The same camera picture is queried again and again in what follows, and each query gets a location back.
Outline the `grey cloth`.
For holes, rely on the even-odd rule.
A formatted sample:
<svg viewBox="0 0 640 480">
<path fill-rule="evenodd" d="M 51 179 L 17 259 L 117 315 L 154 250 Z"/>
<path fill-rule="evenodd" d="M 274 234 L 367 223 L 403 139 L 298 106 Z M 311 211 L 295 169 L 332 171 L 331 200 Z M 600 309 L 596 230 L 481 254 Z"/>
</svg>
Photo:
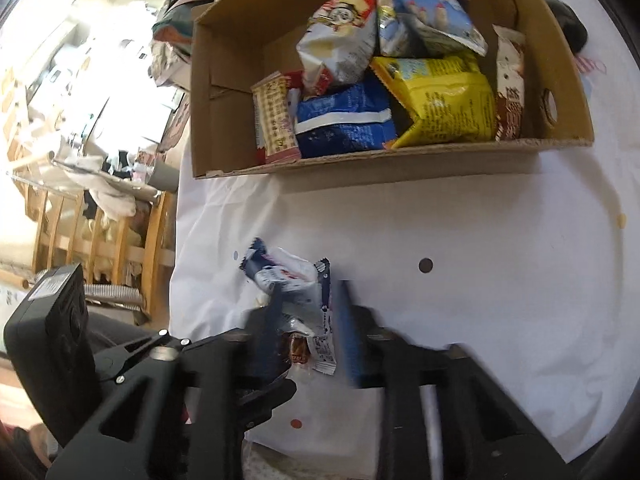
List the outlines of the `grey cloth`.
<svg viewBox="0 0 640 480">
<path fill-rule="evenodd" d="M 574 10 L 562 0 L 544 0 L 554 15 L 573 54 L 579 53 L 588 41 L 585 25 Z"/>
</svg>

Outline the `brown cardboard box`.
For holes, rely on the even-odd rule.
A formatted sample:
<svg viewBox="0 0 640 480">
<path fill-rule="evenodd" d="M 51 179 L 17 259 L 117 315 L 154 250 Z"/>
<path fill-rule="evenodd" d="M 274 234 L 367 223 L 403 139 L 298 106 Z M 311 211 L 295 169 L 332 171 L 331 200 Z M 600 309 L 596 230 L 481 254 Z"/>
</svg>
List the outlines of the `brown cardboard box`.
<svg viewBox="0 0 640 480">
<path fill-rule="evenodd" d="M 302 157 L 296 162 L 267 165 L 264 152 L 256 143 L 252 87 L 272 73 L 280 72 L 291 75 L 299 84 L 297 105 L 315 98 L 305 91 L 303 66 L 296 46 L 306 32 L 311 15 L 327 1 L 215 0 L 195 19 L 191 68 L 191 155 L 195 177 L 275 174 L 288 170 L 308 172 L 316 168 L 364 169 L 390 174 L 401 165 L 432 166 L 449 154 L 539 152 L 593 144 L 592 121 L 574 56 L 548 4 L 544 0 L 462 0 L 473 24 L 486 40 L 488 52 L 485 56 L 470 51 L 454 54 L 472 53 L 477 57 L 480 71 L 494 92 L 495 110 L 497 36 L 494 26 L 516 30 L 526 38 L 525 105 L 518 139 L 496 140 L 496 113 L 495 139 L 489 142 L 451 142 L 397 150 L 389 145 L 384 150 Z M 383 56 L 378 47 L 378 24 L 372 58 L 375 56 Z M 370 63 L 361 80 L 375 76 Z M 337 87 L 325 94 L 349 86 Z M 398 136 L 410 125 L 410 119 L 390 92 L 387 93 Z"/>
</svg>

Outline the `grey waste bin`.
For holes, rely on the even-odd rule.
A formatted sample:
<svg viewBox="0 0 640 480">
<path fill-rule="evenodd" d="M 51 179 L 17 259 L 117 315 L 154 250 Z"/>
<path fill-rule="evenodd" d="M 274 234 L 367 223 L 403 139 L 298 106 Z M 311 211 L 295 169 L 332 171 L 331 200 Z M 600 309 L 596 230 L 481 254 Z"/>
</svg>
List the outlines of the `grey waste bin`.
<svg viewBox="0 0 640 480">
<path fill-rule="evenodd" d="M 163 160 L 157 159 L 150 167 L 148 185 L 159 191 L 175 193 L 178 191 L 180 172 Z"/>
</svg>

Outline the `wooden chair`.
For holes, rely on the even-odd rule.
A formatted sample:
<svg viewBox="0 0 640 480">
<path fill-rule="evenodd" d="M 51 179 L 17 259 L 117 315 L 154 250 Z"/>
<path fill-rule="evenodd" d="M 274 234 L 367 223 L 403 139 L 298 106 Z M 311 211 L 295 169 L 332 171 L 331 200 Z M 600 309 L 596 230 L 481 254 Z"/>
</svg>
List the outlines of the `wooden chair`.
<svg viewBox="0 0 640 480">
<path fill-rule="evenodd" d="M 77 176 L 102 180 L 136 206 L 136 213 L 112 219 L 97 206 L 94 217 L 86 218 L 86 190 L 74 181 Z M 126 298 L 107 299 L 108 304 L 130 310 L 137 324 L 151 322 L 160 310 L 156 289 L 175 265 L 167 235 L 175 194 L 69 165 L 52 153 L 11 162 L 8 177 L 23 194 L 26 216 L 36 222 L 30 273 L 79 263 L 86 284 L 130 289 Z"/>
</svg>

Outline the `navy white candy packet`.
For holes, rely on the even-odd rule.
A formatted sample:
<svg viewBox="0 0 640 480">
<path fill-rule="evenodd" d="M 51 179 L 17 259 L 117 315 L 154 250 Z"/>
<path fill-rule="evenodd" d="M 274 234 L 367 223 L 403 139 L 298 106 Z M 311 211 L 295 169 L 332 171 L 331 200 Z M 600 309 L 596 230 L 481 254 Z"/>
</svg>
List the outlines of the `navy white candy packet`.
<svg viewBox="0 0 640 480">
<path fill-rule="evenodd" d="M 310 262 L 256 237 L 240 269 L 268 297 L 283 295 L 281 332 L 288 335 L 288 360 L 332 376 L 336 371 L 331 308 L 331 263 Z"/>
</svg>

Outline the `dark blue snack packet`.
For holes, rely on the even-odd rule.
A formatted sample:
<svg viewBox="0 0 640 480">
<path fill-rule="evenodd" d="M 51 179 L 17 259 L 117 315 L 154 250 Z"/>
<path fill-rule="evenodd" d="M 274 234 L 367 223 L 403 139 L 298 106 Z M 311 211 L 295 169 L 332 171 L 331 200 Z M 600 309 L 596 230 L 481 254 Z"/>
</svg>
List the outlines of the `dark blue snack packet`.
<svg viewBox="0 0 640 480">
<path fill-rule="evenodd" d="M 304 159 L 384 150 L 397 138 L 390 98 L 375 76 L 300 101 L 294 128 Z"/>
</svg>

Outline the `white red cartoon snack bag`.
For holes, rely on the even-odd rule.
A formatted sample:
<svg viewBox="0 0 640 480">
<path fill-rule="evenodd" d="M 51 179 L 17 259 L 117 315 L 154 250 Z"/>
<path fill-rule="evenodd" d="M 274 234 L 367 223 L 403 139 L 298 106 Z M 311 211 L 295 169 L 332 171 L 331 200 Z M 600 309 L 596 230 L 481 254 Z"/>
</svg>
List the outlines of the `white red cartoon snack bag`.
<svg viewBox="0 0 640 480">
<path fill-rule="evenodd" d="M 376 0 L 328 0 L 311 15 L 296 51 L 308 96 L 363 77 L 376 46 Z"/>
</svg>

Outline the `beige biscuit packet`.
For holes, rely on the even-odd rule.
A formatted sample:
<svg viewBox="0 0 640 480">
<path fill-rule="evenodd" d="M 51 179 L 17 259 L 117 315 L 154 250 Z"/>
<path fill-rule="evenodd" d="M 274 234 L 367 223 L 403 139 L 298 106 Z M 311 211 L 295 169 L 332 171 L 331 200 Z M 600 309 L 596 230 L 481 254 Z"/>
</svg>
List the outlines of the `beige biscuit packet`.
<svg viewBox="0 0 640 480">
<path fill-rule="evenodd" d="M 302 158 L 294 129 L 299 84 L 289 74 L 272 73 L 252 87 L 256 143 L 267 165 Z"/>
</svg>

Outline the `blue white snack bag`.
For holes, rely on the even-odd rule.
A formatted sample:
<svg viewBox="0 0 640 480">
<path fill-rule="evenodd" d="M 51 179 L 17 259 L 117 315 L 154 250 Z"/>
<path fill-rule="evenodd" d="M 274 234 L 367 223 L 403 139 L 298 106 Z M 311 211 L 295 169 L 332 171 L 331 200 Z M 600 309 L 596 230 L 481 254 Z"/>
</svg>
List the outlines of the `blue white snack bag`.
<svg viewBox="0 0 640 480">
<path fill-rule="evenodd" d="M 378 47 L 388 58 L 488 52 L 462 0 L 378 0 Z"/>
</svg>

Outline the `brown white snack packet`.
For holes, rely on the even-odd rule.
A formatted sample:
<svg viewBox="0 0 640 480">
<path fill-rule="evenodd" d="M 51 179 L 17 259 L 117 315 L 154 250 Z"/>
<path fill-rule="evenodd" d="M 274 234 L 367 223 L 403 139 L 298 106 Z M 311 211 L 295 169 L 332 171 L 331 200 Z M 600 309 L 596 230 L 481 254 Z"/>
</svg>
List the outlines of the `brown white snack packet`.
<svg viewBox="0 0 640 480">
<path fill-rule="evenodd" d="M 516 30 L 494 26 L 497 36 L 497 141 L 516 140 L 521 135 L 525 105 L 526 38 Z"/>
</svg>

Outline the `white bed sheet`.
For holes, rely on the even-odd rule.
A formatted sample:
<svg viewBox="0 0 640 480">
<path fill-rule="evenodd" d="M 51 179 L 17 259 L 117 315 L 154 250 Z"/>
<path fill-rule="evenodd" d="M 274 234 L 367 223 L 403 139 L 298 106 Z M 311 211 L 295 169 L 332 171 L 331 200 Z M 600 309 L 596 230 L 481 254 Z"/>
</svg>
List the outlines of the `white bed sheet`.
<svg viewBox="0 0 640 480">
<path fill-rule="evenodd" d="M 566 460 L 603 439 L 639 378 L 639 69 L 598 0 L 563 1 L 589 34 L 589 148 L 399 159 L 397 182 L 358 165 L 198 180 L 185 159 L 171 333 L 241 325 L 261 238 L 328 259 L 416 344 L 470 347 Z"/>
</svg>

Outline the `yellow snack bag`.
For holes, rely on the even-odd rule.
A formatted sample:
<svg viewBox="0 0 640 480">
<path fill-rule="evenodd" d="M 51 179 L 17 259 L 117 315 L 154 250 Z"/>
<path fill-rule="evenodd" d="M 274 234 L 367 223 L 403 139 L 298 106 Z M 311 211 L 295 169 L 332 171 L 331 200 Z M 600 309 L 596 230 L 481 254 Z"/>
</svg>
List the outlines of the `yellow snack bag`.
<svg viewBox="0 0 640 480">
<path fill-rule="evenodd" d="M 370 69 L 408 114 L 390 147 L 495 139 L 495 97 L 472 53 L 443 58 L 375 56 Z"/>
</svg>

